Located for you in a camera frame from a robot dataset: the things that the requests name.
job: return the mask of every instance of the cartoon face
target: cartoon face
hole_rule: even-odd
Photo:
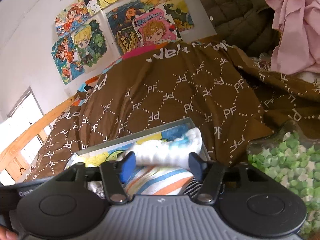
[[[70,11],[69,19],[73,19],[76,16],[77,12],[75,10]]]
[[[78,43],[79,48],[84,49],[89,45],[90,40],[85,39],[84,41],[81,41]]]
[[[63,59],[64,58],[64,51],[63,50],[59,50],[58,51],[58,55],[59,55],[59,58]]]
[[[159,41],[164,34],[164,30],[158,29],[153,35],[150,35],[146,38],[147,41],[155,42]]]

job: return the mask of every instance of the brown bedding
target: brown bedding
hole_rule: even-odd
[[[227,165],[247,142],[292,118],[320,138],[320,88],[260,70],[217,36],[204,44],[169,43],[123,60],[102,74],[82,106],[58,120],[28,180],[61,172],[71,154],[96,144],[190,116],[211,158]]]

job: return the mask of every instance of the gray ribbed panel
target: gray ribbed panel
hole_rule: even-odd
[[[136,196],[113,206],[92,231],[72,240],[254,240],[227,226],[212,207],[188,196]],[[301,240],[290,235],[283,240]],[[39,240],[28,236],[26,240]]]

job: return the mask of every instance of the pink cloth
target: pink cloth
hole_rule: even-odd
[[[275,10],[273,28],[281,31],[271,70],[285,74],[320,73],[320,0],[266,0]]]

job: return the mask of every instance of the metal bolt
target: metal bolt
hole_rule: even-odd
[[[113,194],[110,199],[115,202],[115,203],[122,203],[124,202],[127,198],[125,195],[122,194]]]
[[[213,200],[212,196],[209,194],[200,194],[198,196],[198,200],[203,202],[203,203],[207,203]]]

